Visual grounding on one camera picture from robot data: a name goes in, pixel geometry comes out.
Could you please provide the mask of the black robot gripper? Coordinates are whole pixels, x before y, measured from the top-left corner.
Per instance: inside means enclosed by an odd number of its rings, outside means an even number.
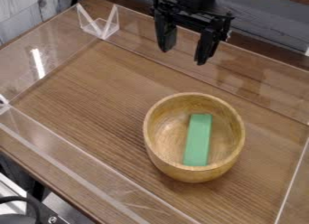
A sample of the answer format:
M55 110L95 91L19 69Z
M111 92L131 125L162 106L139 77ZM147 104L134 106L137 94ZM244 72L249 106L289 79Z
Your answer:
M162 52L171 50L177 44L178 25L202 32L194 61L205 65L214 56L219 40L225 41L230 37L230 24L236 18L232 10L217 0L153 0L153 16Z

